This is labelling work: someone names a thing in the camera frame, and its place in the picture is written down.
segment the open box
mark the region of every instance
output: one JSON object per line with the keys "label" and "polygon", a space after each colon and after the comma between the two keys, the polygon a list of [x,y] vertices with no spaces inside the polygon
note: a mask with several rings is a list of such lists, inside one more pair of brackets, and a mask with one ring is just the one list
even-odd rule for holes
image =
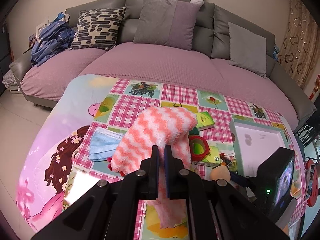
{"label": "open box", "polygon": [[229,126],[238,174],[244,177],[257,176],[259,165],[279,147],[289,148],[284,132],[279,128],[236,118]]}

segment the curtain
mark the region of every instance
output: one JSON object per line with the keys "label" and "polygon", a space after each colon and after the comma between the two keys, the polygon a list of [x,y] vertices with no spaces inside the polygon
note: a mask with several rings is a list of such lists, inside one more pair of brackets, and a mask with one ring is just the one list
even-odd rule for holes
{"label": "curtain", "polygon": [[290,0],[290,14],[279,64],[304,89],[319,57],[320,30],[301,0]]}

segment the sofa seat cushion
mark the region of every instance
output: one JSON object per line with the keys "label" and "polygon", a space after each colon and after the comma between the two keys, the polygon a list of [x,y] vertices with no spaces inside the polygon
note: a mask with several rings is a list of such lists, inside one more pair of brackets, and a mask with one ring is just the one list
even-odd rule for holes
{"label": "sofa seat cushion", "polygon": [[69,82],[105,52],[96,48],[66,49],[41,66],[31,68],[21,81],[22,90],[28,96],[58,101]]}
{"label": "sofa seat cushion", "polygon": [[297,114],[285,94],[270,79],[236,66],[225,59],[211,60],[228,83],[225,95],[251,102],[280,113],[286,118],[292,130],[298,125]]}
{"label": "sofa seat cushion", "polygon": [[155,44],[122,43],[88,65],[80,75],[89,73],[176,84],[217,93],[228,89],[206,55]]}

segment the red round object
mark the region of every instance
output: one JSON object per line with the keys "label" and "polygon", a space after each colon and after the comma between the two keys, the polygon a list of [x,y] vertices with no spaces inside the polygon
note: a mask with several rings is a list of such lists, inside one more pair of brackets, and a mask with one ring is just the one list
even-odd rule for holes
{"label": "red round object", "polygon": [[[204,147],[204,152],[202,154],[194,154],[193,147],[192,147],[193,141],[200,143],[202,147]],[[191,160],[196,162],[202,161],[210,152],[210,148],[207,141],[198,135],[189,136],[189,146],[190,146]]]}
{"label": "red round object", "polygon": [[310,172],[311,165],[314,165],[315,167],[314,167],[314,174],[313,174],[312,191],[311,191],[310,198],[307,200],[309,207],[313,207],[316,204],[317,197],[318,197],[318,187],[319,187],[318,173],[317,173],[316,165],[313,162],[313,160],[308,160],[306,162],[305,167]]}

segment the floor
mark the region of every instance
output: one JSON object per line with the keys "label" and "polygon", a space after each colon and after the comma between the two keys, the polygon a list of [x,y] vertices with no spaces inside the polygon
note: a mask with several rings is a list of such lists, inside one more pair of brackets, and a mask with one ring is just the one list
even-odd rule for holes
{"label": "floor", "polygon": [[21,240],[30,240],[33,230],[15,204],[16,185],[31,144],[50,109],[34,106],[22,94],[5,91],[0,97],[0,209]]}

